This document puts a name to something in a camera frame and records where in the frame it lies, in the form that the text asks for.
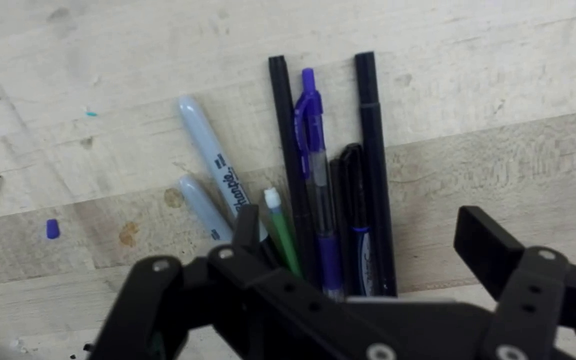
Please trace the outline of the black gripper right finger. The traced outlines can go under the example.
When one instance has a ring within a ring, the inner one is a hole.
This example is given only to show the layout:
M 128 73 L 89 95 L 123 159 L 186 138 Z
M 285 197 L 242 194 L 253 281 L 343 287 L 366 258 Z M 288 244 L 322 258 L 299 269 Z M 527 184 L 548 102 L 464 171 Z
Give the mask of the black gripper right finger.
M 524 247 L 479 206 L 458 210 L 453 250 L 491 299 L 517 266 Z

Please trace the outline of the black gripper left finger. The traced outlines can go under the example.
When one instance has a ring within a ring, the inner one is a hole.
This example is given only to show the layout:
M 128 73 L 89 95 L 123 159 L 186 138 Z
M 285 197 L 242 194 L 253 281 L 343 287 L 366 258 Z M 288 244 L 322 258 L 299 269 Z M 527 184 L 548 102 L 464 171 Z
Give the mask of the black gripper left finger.
M 235 219 L 233 249 L 251 256 L 259 254 L 257 208 L 253 205 L 245 205 Z

